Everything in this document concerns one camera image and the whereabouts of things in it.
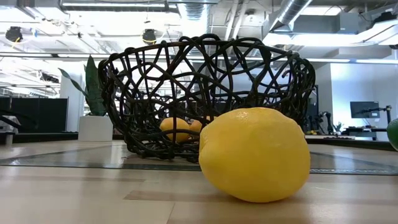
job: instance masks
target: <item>ceiling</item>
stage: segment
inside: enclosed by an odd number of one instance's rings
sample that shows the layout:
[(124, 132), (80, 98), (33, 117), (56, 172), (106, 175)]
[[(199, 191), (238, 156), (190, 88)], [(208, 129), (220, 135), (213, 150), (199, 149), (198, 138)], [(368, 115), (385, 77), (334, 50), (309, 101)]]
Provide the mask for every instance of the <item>ceiling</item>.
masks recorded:
[[(129, 0), (64, 0), (65, 7), (29, 7), (29, 5), (16, 7), (13, 5), (14, 0), (6, 0), (6, 3), (0, 6), (0, 52), (19, 54), (111, 54), (123, 52), (127, 47), (142, 47), (145, 45), (142, 41), (142, 33), (145, 29), (157, 31), (158, 43), (161, 40), (178, 41), (183, 35), (197, 32), (198, 26), (201, 26), (201, 24), (192, 25), (181, 17), (181, 14), (175, 13), (178, 10), (176, 1), (169, 1), (169, 11), (162, 12), (164, 2), (153, 0), (150, 0), (149, 4), (159, 6), (147, 7), (148, 1), (135, 1), (135, 4), (141, 5), (141, 8), (135, 7), (129, 10), (126, 10), (126, 7), (112, 5), (132, 2)], [(103, 4), (103, 6), (109, 5), (110, 7), (103, 11), (96, 11), (95, 7), (68, 6), (68, 4), (83, 4), (85, 2)], [(244, 13), (236, 38), (256, 37), (262, 40), (263, 24), (267, 15), (277, 12), (281, 4), (281, 0), (250, 0), (246, 2), (245, 12), (241, 12), (244, 2), (240, 0), (235, 17), (230, 18), (233, 0), (207, 2), (217, 2), (217, 4), (208, 5), (210, 10), (208, 17), (206, 17), (207, 32), (214, 33), (221, 39), (224, 39), (229, 20), (234, 20), (232, 34), (234, 29), (237, 29), (237, 20), (240, 13)], [(341, 11), (366, 12), (390, 6), (395, 2), (314, 0), (301, 15), (335, 16)], [(6, 32), (11, 26), (22, 28), (23, 39), (20, 42), (11, 42), (6, 39)], [(398, 44), (398, 35), (394, 38)], [(297, 51), (305, 58), (386, 58), (391, 55), (391, 49), (388, 45), (378, 44), (339, 47), (302, 45), (300, 42), (294, 42), (278, 45), (278, 47), (284, 50)], [(57, 68), (71, 66), (82, 68), (85, 61), (82, 58), (0, 57), (0, 88), (12, 90), (15, 94), (29, 95), (29, 92), (31, 92), (34, 93), (32, 95), (57, 97), (60, 84), (43, 81), (41, 78), (43, 73), (60, 80), (60, 72)], [(17, 86), (9, 87), (8, 85), (36, 85), (36, 87), (29, 88), (29, 91), (26, 91), (26, 89), (20, 90), (16, 89)]]

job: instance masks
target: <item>green fruit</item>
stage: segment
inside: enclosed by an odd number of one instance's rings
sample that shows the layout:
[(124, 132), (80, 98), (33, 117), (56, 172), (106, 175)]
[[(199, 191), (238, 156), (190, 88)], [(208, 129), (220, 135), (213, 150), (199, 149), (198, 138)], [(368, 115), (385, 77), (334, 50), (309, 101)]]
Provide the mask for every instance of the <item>green fruit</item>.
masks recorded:
[(387, 136), (391, 146), (398, 151), (398, 119), (395, 119), (388, 124)]

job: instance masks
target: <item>table surface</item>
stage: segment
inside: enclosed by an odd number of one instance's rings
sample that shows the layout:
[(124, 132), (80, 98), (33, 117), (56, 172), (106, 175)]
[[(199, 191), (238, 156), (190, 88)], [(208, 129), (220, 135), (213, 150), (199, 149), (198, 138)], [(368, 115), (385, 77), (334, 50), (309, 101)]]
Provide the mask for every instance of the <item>table surface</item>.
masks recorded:
[[(35, 161), (38, 157), (32, 156), (41, 155), (53, 162), (90, 163), (105, 157), (118, 161), (123, 147), (121, 141), (15, 144), (0, 147), (0, 156), (3, 160), (24, 157)], [(395, 164), (390, 164), (388, 157), (398, 154), (321, 145), (310, 145), (310, 150), (351, 158), (351, 163), (377, 161), (389, 166)], [(14, 160), (15, 166), (0, 166), (0, 217), (4, 223), (393, 224), (398, 220), (396, 175), (311, 174), (291, 198), (255, 204), (220, 192), (201, 172), (26, 167), (18, 166), (18, 161)]]

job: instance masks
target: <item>fruit bowl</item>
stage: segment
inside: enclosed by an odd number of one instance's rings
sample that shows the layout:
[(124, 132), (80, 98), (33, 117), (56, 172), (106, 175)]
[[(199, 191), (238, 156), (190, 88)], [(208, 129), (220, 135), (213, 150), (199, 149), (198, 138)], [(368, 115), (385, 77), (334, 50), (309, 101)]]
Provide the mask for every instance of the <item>fruit bowl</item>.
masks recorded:
[[(256, 52), (259, 57), (249, 56)], [(314, 68), (298, 53), (256, 38), (223, 41), (214, 34), (127, 48), (102, 60), (98, 77), (103, 103), (129, 151), (190, 162), (197, 162), (200, 133), (179, 129), (177, 118), (203, 128), (237, 108), (267, 107), (302, 125), (315, 84)], [(165, 118), (173, 121), (162, 130)], [(181, 133), (189, 137), (171, 137)]]

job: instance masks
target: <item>desk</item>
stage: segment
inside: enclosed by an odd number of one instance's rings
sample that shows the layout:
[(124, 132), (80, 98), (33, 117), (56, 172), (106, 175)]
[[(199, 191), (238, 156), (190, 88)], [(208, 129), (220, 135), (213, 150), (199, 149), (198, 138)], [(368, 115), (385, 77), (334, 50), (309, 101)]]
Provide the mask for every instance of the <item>desk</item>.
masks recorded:
[(386, 128), (346, 128), (345, 134), (349, 136), (372, 138), (377, 141), (377, 132), (386, 132)]

